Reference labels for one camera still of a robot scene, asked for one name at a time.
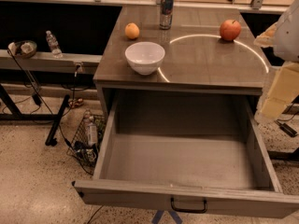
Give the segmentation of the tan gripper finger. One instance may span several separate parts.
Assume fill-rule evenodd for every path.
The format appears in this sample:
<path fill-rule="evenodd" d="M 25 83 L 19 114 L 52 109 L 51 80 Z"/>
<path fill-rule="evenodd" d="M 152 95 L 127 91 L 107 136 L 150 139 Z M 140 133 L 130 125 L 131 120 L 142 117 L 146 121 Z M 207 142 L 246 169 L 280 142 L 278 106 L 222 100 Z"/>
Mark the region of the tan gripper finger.
<path fill-rule="evenodd" d="M 276 30 L 277 24 L 273 23 L 264 32 L 255 37 L 253 44 L 261 48 L 272 48 Z"/>
<path fill-rule="evenodd" d="M 276 72 L 272 84 L 264 96 L 259 115 L 275 120 L 299 95 L 299 63 L 285 62 Z"/>

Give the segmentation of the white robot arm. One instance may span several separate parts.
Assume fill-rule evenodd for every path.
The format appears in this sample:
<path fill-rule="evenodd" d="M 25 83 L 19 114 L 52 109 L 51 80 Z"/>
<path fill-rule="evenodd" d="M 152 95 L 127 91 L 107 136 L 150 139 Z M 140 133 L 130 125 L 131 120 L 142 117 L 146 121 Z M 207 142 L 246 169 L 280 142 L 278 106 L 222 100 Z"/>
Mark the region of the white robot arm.
<path fill-rule="evenodd" d="M 255 119 L 267 123 L 277 119 L 299 96 L 299 0 L 283 12 L 278 21 L 254 40 L 254 45 L 272 48 L 274 55 L 284 61 L 271 68 L 257 104 Z"/>

